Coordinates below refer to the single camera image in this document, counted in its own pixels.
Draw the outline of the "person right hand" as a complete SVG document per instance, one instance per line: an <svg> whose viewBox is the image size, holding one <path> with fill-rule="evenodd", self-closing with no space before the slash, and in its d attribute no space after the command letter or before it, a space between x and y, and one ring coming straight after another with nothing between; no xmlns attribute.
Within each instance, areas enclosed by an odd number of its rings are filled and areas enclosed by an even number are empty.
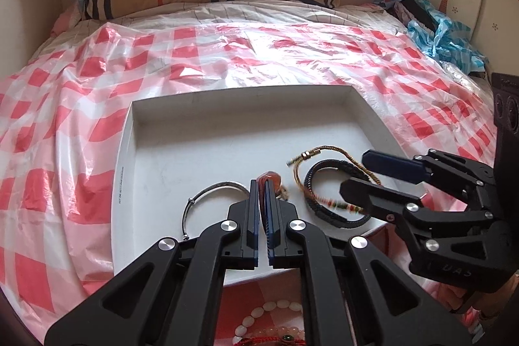
<svg viewBox="0 0 519 346"><path fill-rule="evenodd" d="M462 324L467 328L474 328L478 323L490 327L497 319L509 299L512 298L514 290L518 286L518 275L514 275L495 293L483 293L472 305L472 311L466 311L461 316ZM446 304L454 311L462 305L462 298L466 290L446 285Z"/></svg>

